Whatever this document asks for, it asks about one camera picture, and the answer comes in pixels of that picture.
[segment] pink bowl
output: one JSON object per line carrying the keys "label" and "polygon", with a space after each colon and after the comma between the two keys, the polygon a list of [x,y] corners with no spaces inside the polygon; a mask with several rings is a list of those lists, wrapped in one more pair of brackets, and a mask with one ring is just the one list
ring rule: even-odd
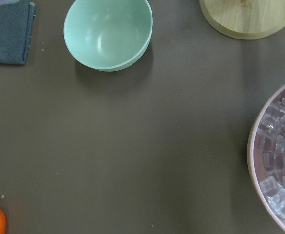
{"label": "pink bowl", "polygon": [[253,184],[255,186],[255,189],[259,195],[260,200],[262,201],[263,205],[271,215],[271,217],[275,220],[275,222],[285,231],[285,221],[279,219],[273,211],[270,209],[268,203],[266,202],[260,187],[259,182],[264,180],[266,178],[266,169],[263,166],[263,159],[261,155],[261,151],[256,148],[258,145],[258,136],[257,136],[257,129],[258,125],[260,123],[261,118],[263,117],[263,114],[265,113],[267,107],[275,101],[278,101],[282,98],[282,96],[285,93],[285,85],[283,85],[278,91],[276,91],[272,97],[268,100],[268,102],[264,105],[262,110],[260,111],[259,115],[257,116],[250,135],[248,139],[248,147],[247,147],[247,161],[248,161],[248,169],[251,176],[251,179],[253,181]]}

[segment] gray-blue towel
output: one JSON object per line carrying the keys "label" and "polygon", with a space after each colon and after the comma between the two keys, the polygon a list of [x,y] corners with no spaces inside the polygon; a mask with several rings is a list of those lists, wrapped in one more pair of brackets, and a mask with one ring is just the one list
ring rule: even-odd
{"label": "gray-blue towel", "polygon": [[0,0],[0,63],[26,63],[34,12],[29,0]]}

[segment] pink bowl rim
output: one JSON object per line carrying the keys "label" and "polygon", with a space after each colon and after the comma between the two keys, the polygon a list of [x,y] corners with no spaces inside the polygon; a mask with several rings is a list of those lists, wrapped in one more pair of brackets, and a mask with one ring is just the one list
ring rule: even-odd
{"label": "pink bowl rim", "polygon": [[250,177],[251,180],[255,186],[256,192],[259,195],[259,198],[261,200],[261,202],[263,203],[264,207],[266,208],[266,210],[269,212],[270,216],[274,219],[274,221],[285,231],[285,222],[280,220],[271,210],[271,208],[269,207],[268,203],[266,202],[263,194],[261,193],[260,187],[259,187],[259,183],[256,177],[256,171],[255,171],[255,163],[254,163],[254,143],[255,143],[255,137],[256,137],[256,133],[257,133],[257,128],[259,126],[259,122],[263,116],[263,114],[265,113],[266,109],[268,108],[268,106],[270,105],[271,102],[273,102],[275,100],[275,98],[277,97],[277,95],[279,95],[283,90],[285,89],[285,84],[279,88],[272,96],[271,98],[266,102],[266,104],[263,106],[263,108],[261,109],[259,115],[257,116],[251,131],[250,131],[250,135],[249,135],[249,139],[248,139],[248,146],[247,146],[247,161],[248,161],[248,169],[249,169],[249,173],[250,173]]}

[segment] wood grain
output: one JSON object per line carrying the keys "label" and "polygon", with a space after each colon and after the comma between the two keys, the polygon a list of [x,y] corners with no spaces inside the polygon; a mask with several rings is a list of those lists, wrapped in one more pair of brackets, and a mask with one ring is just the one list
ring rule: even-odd
{"label": "wood grain", "polygon": [[200,0],[208,23],[237,39],[260,39],[285,27],[285,0]]}

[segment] bowl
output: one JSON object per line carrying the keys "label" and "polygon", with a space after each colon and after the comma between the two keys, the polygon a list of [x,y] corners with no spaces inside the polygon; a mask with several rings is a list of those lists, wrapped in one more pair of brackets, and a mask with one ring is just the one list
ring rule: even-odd
{"label": "bowl", "polygon": [[260,183],[268,177],[267,174],[269,174],[269,172],[271,171],[270,169],[267,169],[266,166],[264,166],[265,163],[263,160],[263,153],[265,152],[265,150],[264,148],[260,147],[260,134],[259,134],[259,132],[261,131],[259,129],[262,128],[261,120],[263,119],[263,116],[269,112],[267,111],[267,109],[271,107],[272,103],[274,105],[275,103],[283,102],[284,96],[285,96],[285,85],[283,85],[272,95],[272,97],[267,101],[267,103],[264,105],[259,115],[257,116],[252,126],[248,139],[247,161],[248,161],[248,169],[250,177],[255,186],[257,194],[259,195],[260,200],[262,201],[264,207],[271,215],[271,217],[274,219],[274,221],[285,231],[285,221],[279,218],[274,213],[273,209],[270,207],[269,203],[265,199],[263,192],[261,191]]}
{"label": "bowl", "polygon": [[143,55],[152,27],[147,0],[76,0],[63,33],[77,61],[100,71],[118,71]]}

